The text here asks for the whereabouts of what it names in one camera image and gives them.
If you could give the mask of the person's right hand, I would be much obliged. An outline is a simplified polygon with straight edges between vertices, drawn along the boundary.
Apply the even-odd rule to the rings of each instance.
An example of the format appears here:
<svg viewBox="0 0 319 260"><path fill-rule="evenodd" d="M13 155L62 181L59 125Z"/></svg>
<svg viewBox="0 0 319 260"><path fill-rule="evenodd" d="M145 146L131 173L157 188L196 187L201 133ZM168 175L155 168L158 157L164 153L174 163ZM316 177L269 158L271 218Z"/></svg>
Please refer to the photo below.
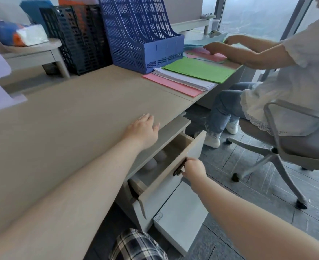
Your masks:
<svg viewBox="0 0 319 260"><path fill-rule="evenodd" d="M187 180L190 182L191 186L195 186L197 184L200 184L201 182L204 182L207 179L207 174L205 170L205 166L199 159L196 159L196 171L195 175L192 178L187 178Z"/></svg>

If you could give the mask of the person's left hand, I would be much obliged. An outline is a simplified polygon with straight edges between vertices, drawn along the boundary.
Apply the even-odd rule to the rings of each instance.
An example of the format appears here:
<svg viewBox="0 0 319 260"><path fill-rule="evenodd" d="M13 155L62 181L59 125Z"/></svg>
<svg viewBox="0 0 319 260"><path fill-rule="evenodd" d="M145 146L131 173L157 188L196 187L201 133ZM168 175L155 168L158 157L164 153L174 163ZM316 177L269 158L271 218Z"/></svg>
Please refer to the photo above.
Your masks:
<svg viewBox="0 0 319 260"><path fill-rule="evenodd" d="M128 142L138 151L148 149L158 140L158 133L153 133L153 126L154 116L146 113L127 127L122 141Z"/></svg>

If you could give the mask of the grey drawer with dark handle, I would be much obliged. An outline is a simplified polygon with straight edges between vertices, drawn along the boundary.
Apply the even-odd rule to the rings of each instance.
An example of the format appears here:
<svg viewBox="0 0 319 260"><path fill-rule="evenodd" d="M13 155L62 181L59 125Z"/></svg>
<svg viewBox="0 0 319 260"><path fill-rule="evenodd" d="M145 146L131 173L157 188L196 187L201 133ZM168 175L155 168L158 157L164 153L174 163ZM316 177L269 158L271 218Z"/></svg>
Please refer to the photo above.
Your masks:
<svg viewBox="0 0 319 260"><path fill-rule="evenodd" d="M206 137L201 131L196 138L184 133L178 134L162 150L166 154L163 161L158 161L152 170L141 168L129 180L138 195L138 202L143 217L152 218L160 206L169 198L173 187L169 187L172 178L177 179L187 157L198 158Z"/></svg>

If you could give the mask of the white round object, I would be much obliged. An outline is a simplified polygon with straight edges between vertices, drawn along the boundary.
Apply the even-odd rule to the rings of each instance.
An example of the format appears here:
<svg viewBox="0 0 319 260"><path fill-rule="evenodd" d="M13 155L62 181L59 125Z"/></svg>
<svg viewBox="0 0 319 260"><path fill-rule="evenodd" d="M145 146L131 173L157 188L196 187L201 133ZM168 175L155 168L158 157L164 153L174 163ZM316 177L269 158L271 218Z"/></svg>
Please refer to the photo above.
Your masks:
<svg viewBox="0 0 319 260"><path fill-rule="evenodd" d="M168 155L165 150L162 149L153 158L156 162L161 163L168 158Z"/></svg>
<svg viewBox="0 0 319 260"><path fill-rule="evenodd" d="M142 169L144 171L151 171L151 170L154 170L156 167L157 167L157 161L155 158L152 158L143 166Z"/></svg>

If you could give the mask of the large white-grey drawer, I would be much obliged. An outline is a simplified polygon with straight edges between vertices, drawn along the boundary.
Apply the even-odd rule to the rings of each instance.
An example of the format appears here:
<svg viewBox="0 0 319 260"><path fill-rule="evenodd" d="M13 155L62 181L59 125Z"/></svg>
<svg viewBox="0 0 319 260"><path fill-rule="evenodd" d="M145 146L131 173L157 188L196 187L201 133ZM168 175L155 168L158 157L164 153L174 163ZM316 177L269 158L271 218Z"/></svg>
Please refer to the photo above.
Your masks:
<svg viewBox="0 0 319 260"><path fill-rule="evenodd" d="M198 195L182 181L153 218L153 223L157 231L185 256L207 214Z"/></svg>

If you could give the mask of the grey drawer cabinet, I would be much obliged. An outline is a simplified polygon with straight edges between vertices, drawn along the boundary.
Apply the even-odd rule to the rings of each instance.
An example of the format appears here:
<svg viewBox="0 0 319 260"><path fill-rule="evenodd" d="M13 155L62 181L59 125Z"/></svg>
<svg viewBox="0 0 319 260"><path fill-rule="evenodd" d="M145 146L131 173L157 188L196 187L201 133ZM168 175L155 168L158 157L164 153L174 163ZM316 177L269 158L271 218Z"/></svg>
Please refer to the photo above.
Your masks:
<svg viewBox="0 0 319 260"><path fill-rule="evenodd" d="M137 200L138 195L131 187L128 180L138 172L150 159L152 159L160 150L162 150L169 142L173 140L178 134L184 133L185 129L191 121L182 116L176 117L162 129L160 129L158 134L157 142L150 147L142 151L136 161L133 163L129 174L126 177L125 182L121 186L121 189L117 195L116 203L122 209L122 211L130 218L130 220L136 225L136 227L144 232L147 232L153 224L153 216L150 219L145 219L141 213L140 204ZM173 187L173 192L175 188L179 185L180 178L172 178L169 187Z"/></svg>

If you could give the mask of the green paper folder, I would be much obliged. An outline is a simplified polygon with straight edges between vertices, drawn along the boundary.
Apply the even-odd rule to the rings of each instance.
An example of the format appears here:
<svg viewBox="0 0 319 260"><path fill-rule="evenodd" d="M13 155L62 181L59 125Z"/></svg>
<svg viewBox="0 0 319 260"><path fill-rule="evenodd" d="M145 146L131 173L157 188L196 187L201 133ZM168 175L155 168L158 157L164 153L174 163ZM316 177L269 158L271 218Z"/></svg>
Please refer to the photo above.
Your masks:
<svg viewBox="0 0 319 260"><path fill-rule="evenodd" d="M212 83L223 83L236 72L235 69L224 67L221 64L186 57L163 66L162 69Z"/></svg>

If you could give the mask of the pink paper sheet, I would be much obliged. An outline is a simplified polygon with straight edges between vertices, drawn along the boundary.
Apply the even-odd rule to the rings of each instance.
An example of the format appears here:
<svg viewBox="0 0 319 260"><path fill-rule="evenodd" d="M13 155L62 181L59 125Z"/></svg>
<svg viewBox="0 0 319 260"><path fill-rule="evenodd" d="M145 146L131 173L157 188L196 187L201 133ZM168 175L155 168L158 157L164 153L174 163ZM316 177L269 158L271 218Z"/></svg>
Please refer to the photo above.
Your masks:
<svg viewBox="0 0 319 260"><path fill-rule="evenodd" d="M226 56L220 53L211 55L208 50L202 47L187 50L185 51L184 56L190 59L199 59L203 61L216 62L216 63L222 63L223 61L227 59Z"/></svg>

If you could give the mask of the plaid trousers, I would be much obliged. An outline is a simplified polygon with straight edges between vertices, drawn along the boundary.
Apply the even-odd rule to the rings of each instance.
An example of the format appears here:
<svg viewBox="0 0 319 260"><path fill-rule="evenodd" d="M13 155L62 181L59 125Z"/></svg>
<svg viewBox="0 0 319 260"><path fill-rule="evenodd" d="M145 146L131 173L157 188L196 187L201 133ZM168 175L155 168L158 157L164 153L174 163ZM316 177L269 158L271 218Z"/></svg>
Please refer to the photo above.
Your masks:
<svg viewBox="0 0 319 260"><path fill-rule="evenodd" d="M169 258L149 234L130 228L117 236L108 260L169 260Z"/></svg>

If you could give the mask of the grey office chair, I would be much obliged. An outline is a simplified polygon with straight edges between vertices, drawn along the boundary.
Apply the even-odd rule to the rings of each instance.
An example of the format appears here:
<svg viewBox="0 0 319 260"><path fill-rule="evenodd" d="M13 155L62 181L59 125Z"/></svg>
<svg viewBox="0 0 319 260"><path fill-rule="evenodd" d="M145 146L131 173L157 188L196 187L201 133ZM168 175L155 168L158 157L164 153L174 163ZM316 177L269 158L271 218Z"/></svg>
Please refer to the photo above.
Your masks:
<svg viewBox="0 0 319 260"><path fill-rule="evenodd" d="M263 156L263 158L253 167L250 167L243 173L233 173L231 180L233 182L239 182L245 176L251 174L258 168L261 168L266 163L271 162L284 182L297 197L296 207L300 210L305 210L307 209L308 201L292 181L283 165L283 161L298 165L303 170L319 170L319 129L308 136L279 136L276 123L270 110L271 105L276 105L292 112L319 119L318 111L292 104L284 100L274 100L264 106L265 117L269 123L272 135L260 130L249 120L240 119L239 125L244 133L264 144L270 145L272 148L257 147L242 143L234 138L227 138L226 144L234 143L246 150Z"/></svg>

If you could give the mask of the grey monitor riser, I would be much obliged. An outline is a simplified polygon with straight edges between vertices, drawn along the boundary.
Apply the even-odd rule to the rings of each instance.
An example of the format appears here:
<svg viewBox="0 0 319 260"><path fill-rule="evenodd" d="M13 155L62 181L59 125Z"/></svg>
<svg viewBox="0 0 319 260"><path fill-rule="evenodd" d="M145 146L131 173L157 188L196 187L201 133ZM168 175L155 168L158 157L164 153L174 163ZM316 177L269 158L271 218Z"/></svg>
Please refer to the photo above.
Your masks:
<svg viewBox="0 0 319 260"><path fill-rule="evenodd" d="M29 47L4 46L0 42L0 54L10 65L11 70L22 70L56 63L61 75L64 78L70 78L70 74L59 50L61 46L61 41L54 38L50 38L46 43Z"/></svg>
<svg viewBox="0 0 319 260"><path fill-rule="evenodd" d="M179 22L179 23L174 23L170 25L171 25L171 28L176 33L181 33L184 31L189 31L189 30L204 27L204 35L208 35L209 26L211 25L212 20L214 19L216 19L216 15L214 14L202 14L200 19Z"/></svg>

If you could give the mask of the black plastic file rack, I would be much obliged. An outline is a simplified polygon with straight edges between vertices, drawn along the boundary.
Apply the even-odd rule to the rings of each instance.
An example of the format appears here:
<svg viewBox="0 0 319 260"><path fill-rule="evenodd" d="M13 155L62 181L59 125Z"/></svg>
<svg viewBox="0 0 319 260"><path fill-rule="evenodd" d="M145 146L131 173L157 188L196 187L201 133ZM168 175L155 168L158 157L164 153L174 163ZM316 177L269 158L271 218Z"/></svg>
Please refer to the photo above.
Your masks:
<svg viewBox="0 0 319 260"><path fill-rule="evenodd" d="M110 48L99 5L40 8L48 37L59 39L68 71L86 74L112 65Z"/></svg>

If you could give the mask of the orange folder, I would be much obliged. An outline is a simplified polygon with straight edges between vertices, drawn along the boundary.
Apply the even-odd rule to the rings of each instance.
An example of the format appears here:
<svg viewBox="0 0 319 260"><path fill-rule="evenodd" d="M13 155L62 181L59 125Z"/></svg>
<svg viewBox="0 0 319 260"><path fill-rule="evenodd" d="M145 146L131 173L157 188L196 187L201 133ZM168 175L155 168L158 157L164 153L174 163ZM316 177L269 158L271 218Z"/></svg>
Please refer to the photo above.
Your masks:
<svg viewBox="0 0 319 260"><path fill-rule="evenodd" d="M99 29L103 24L98 0L58 0L58 4L71 9L75 24L81 31Z"/></svg>

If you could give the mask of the tissue pack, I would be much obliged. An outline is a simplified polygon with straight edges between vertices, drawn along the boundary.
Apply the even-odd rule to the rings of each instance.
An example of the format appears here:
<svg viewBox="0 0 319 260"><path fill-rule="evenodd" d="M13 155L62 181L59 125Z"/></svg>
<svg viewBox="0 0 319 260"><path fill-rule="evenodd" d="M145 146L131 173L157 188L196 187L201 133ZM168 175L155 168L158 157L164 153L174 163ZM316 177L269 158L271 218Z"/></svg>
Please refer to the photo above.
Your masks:
<svg viewBox="0 0 319 260"><path fill-rule="evenodd" d="M49 42L42 25L22 25L0 21L0 42L4 46L29 47Z"/></svg>

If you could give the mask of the blue folder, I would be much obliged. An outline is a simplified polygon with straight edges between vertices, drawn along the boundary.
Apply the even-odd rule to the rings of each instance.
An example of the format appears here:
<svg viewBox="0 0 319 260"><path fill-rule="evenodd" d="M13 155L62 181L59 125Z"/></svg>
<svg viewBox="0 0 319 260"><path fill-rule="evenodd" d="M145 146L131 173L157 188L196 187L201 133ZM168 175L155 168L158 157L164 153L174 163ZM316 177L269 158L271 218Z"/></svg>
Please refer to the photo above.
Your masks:
<svg viewBox="0 0 319 260"><path fill-rule="evenodd" d="M19 6L34 23L42 25L44 28L46 28L40 8L53 7L53 4L50 0L22 0Z"/></svg>

